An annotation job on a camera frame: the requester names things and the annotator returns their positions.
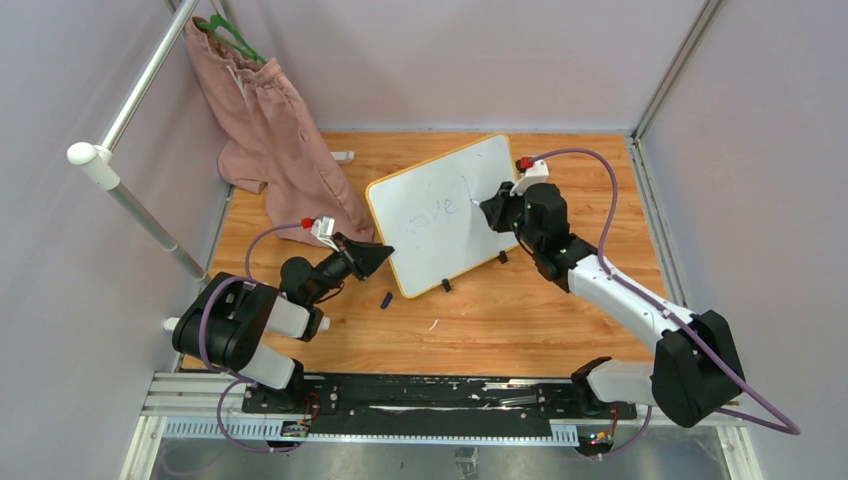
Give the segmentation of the blue marker cap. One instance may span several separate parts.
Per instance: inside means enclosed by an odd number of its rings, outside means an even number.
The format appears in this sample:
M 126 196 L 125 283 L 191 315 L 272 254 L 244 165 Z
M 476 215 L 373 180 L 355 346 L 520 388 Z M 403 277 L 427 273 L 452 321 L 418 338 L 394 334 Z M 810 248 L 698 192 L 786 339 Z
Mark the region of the blue marker cap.
M 393 294 L 391 292 L 387 292 L 385 297 L 383 298 L 381 304 L 380 304 L 380 308 L 382 310 L 387 309 L 388 306 L 390 305 L 392 299 L 393 299 Z

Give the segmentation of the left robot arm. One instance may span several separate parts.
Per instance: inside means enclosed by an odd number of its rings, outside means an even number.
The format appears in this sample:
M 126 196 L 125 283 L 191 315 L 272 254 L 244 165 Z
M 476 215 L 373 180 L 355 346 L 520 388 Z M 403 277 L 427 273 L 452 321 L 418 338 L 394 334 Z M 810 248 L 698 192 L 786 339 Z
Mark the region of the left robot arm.
M 321 396 L 307 386 L 303 364 L 262 337 L 272 332 L 311 341 L 330 326 L 321 303 L 340 292 L 348 278 L 368 279 L 394 252 L 389 245 L 354 241 L 341 233 L 331 235 L 330 242 L 330 254 L 317 264 L 300 256 L 286 260 L 277 286 L 219 273 L 180 317 L 167 323 L 176 352 L 247 382 L 247 413 L 319 411 Z

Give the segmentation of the yellow framed whiteboard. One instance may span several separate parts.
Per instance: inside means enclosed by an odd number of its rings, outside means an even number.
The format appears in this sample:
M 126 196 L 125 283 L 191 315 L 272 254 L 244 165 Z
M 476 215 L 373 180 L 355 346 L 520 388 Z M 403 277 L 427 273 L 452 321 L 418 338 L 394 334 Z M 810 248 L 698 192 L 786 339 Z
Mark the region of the yellow framed whiteboard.
M 518 246 L 496 233 L 471 198 L 489 199 L 518 178 L 509 138 L 485 136 L 371 182 L 365 198 L 400 294 L 412 299 Z

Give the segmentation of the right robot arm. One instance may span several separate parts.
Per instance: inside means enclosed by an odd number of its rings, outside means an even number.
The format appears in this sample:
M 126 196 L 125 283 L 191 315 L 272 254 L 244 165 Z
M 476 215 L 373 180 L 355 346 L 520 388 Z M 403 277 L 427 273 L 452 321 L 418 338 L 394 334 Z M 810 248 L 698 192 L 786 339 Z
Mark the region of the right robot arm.
M 741 394 L 744 372 L 720 314 L 695 314 L 615 270 L 571 232 L 556 186 L 532 185 L 521 195 L 511 194 L 512 186 L 502 183 L 480 203 L 488 226 L 513 234 L 546 280 L 599 307 L 653 351 L 650 362 L 602 357 L 575 371 L 570 393 L 577 413 L 592 418 L 613 402 L 643 404 L 690 428 Z

